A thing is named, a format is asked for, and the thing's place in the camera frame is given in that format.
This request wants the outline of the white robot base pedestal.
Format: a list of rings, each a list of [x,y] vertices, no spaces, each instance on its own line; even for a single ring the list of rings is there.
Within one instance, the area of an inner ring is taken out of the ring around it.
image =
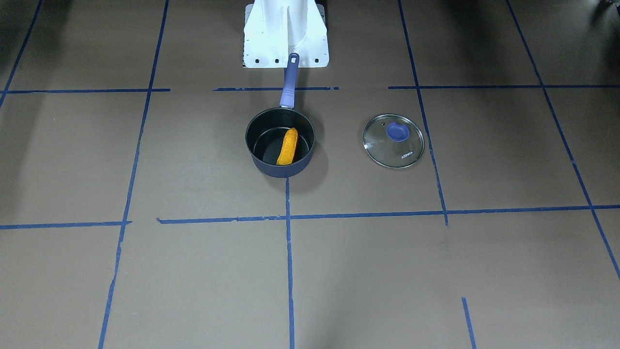
[[[328,66],[327,2],[255,0],[246,5],[243,66],[284,68],[291,53],[300,56],[301,68]]]

